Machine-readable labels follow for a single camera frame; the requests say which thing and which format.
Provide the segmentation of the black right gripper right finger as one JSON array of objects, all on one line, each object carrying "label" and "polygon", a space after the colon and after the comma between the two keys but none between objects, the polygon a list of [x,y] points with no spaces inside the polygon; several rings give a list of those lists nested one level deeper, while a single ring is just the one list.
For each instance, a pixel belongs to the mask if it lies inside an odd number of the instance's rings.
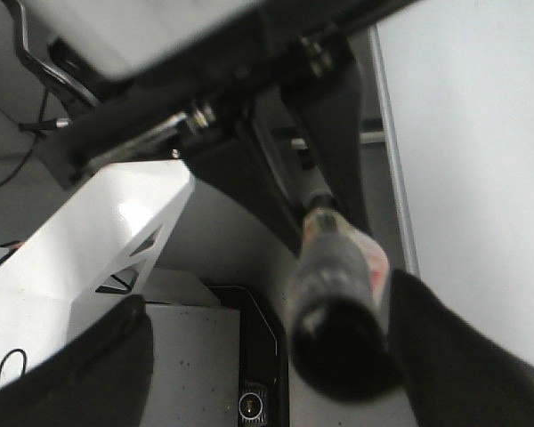
[{"label": "black right gripper right finger", "polygon": [[395,270],[389,348],[420,426],[534,426],[534,366]]}]

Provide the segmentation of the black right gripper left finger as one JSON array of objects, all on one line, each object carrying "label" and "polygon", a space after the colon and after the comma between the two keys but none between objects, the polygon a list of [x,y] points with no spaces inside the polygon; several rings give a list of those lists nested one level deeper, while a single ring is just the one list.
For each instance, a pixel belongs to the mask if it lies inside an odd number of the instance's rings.
[{"label": "black right gripper left finger", "polygon": [[153,371],[146,302],[130,295],[46,361],[0,387],[0,426],[138,426]]}]

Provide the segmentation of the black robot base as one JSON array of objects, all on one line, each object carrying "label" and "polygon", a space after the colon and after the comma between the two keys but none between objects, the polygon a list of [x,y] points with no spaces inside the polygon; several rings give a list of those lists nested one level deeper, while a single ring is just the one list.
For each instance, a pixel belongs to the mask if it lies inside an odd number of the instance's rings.
[{"label": "black robot base", "polygon": [[264,224],[290,252],[306,206],[282,148],[258,128],[277,90],[327,185],[331,204],[369,231],[359,133],[362,78],[350,35],[403,1],[260,1],[46,138],[37,154],[71,188],[116,162],[178,155],[201,181]]}]

